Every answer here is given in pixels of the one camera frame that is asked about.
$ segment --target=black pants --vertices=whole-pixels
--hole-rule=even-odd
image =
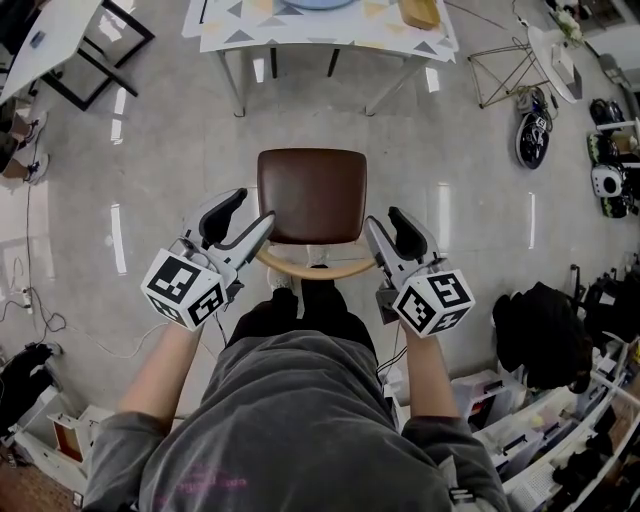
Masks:
[[[304,316],[298,314],[298,297],[288,288],[274,290],[271,300],[261,302],[238,321],[227,347],[247,337],[266,337],[290,331],[313,330],[375,348],[366,326],[349,313],[333,281],[302,280]]]
[[[52,352],[46,345],[26,348],[2,371],[0,378],[0,436],[17,423],[38,400],[42,392],[53,384],[53,379],[45,369],[31,372],[45,363]]]

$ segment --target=gray t-shirt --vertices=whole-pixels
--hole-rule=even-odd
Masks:
[[[200,407],[166,437],[139,413],[101,429],[88,511],[451,510],[454,495],[508,510],[464,421],[412,418],[400,435],[373,354],[316,331],[224,350]]]

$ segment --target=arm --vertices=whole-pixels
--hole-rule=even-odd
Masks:
[[[118,405],[100,424],[91,451],[86,512],[116,512],[136,503],[140,479],[171,429],[178,400],[202,329],[192,333],[169,324]]]
[[[402,327],[407,336],[411,417],[460,417],[438,338],[421,339],[410,327]]]
[[[118,404],[118,412],[148,414],[168,431],[201,335],[202,329],[190,332],[170,323]]]
[[[402,436],[438,466],[449,467],[443,473],[448,475],[448,487],[467,489],[494,509],[508,511],[500,478],[487,451],[460,418],[438,339],[420,339],[409,327],[405,327],[405,333],[411,419]]]

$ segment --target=white table top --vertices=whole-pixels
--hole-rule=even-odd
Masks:
[[[576,98],[569,90],[567,85],[562,81],[560,75],[556,73],[551,65],[551,48],[554,44],[562,43],[565,40],[564,34],[561,30],[550,30],[543,32],[538,27],[529,27],[527,30],[527,36],[529,37],[529,44],[531,50],[536,56],[536,59],[540,63],[540,67],[554,89],[558,91],[558,94],[562,96],[569,103],[576,103]]]
[[[101,0],[51,0],[34,23],[0,96],[0,105],[54,67],[73,57]],[[38,31],[45,34],[37,48],[29,44]]]
[[[183,35],[201,35],[201,52],[315,43],[455,62],[458,41],[443,0],[437,6],[440,26],[421,30],[402,21],[397,0],[355,0],[329,11],[300,9],[281,0],[192,0]]]

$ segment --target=white cube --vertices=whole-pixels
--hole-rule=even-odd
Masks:
[[[160,249],[140,288],[158,313],[190,331],[227,302],[220,274],[166,249]]]
[[[410,277],[393,309],[418,336],[452,329],[476,301],[459,270]]]

